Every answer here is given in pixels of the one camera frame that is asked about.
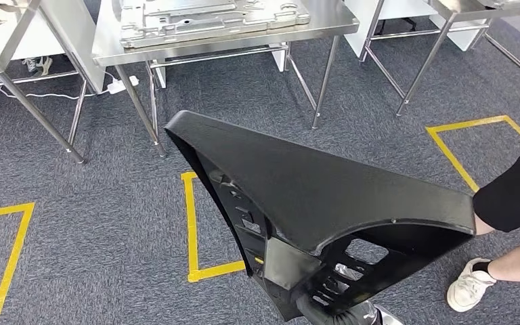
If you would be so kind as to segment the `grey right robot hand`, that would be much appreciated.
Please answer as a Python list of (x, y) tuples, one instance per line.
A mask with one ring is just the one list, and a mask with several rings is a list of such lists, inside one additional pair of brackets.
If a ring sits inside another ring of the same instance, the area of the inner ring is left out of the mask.
[(382, 324), (380, 311), (369, 301), (350, 307), (337, 315), (332, 315), (308, 295), (296, 300), (297, 309), (312, 324), (377, 325)]

